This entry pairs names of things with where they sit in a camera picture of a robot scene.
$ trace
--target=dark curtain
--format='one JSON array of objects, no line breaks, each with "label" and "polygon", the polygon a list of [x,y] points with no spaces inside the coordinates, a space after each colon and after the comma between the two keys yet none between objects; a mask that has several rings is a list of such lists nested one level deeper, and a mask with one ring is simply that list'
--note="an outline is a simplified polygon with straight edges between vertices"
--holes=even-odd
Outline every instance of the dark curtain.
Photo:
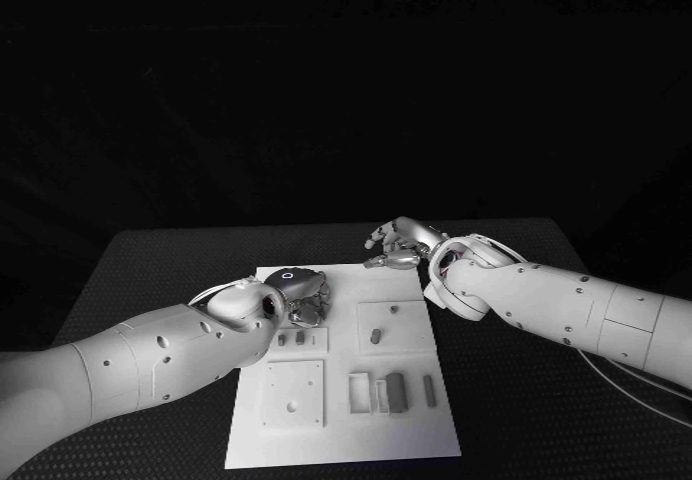
[{"label": "dark curtain", "polygon": [[688,278],[687,26],[549,18],[7,28],[2,346],[123,229],[546,216],[593,274]]}]

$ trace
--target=table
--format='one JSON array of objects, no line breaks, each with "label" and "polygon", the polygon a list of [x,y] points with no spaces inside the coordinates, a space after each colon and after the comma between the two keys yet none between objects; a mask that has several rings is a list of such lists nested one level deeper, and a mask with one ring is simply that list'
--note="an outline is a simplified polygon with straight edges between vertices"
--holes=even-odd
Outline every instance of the table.
[{"label": "table", "polygon": [[[550,219],[426,223],[449,235],[479,233],[528,261],[587,273]],[[185,303],[207,287],[250,275],[257,266],[361,262],[373,255],[363,243],[376,226],[120,232],[53,346],[96,334],[142,312]],[[426,272],[417,268],[425,285]],[[491,312],[482,321],[471,322],[432,304],[427,308],[461,457],[223,470],[234,370],[165,406],[115,417],[63,439],[11,478],[692,477],[692,430],[638,406],[570,347],[511,328]],[[649,404],[688,417],[692,407],[681,400],[631,379],[602,360],[596,365]]]}]

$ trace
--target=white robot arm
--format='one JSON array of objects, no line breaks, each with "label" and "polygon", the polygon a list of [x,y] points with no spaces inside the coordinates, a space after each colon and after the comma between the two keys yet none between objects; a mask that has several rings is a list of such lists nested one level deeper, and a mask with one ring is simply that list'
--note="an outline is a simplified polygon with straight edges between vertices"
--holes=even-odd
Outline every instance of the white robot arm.
[{"label": "white robot arm", "polygon": [[263,283],[249,277],[220,285],[187,305],[0,364],[0,479],[89,425],[177,400],[252,365],[282,319],[314,327],[327,308],[324,273],[280,269]]},{"label": "white robot arm", "polygon": [[449,238],[414,220],[381,225],[383,255],[365,268],[429,260],[425,297],[478,321],[491,308],[514,328],[692,389],[692,302],[527,262],[481,235]]}]

